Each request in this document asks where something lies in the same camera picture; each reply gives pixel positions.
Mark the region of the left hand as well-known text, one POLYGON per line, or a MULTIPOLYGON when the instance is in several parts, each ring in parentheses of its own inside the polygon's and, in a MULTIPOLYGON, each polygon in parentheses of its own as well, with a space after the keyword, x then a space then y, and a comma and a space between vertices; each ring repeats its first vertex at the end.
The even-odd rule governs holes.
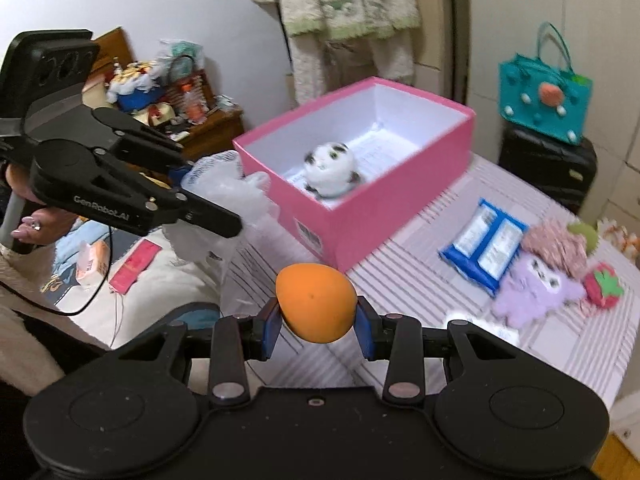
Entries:
POLYGON ((25 244, 46 246, 53 244, 70 232, 77 219, 76 214, 46 206, 41 200, 38 200, 29 187, 29 175, 26 168, 9 164, 6 168, 6 182, 18 196, 40 205, 32 214, 22 218, 20 225, 11 232, 13 238, 25 244))

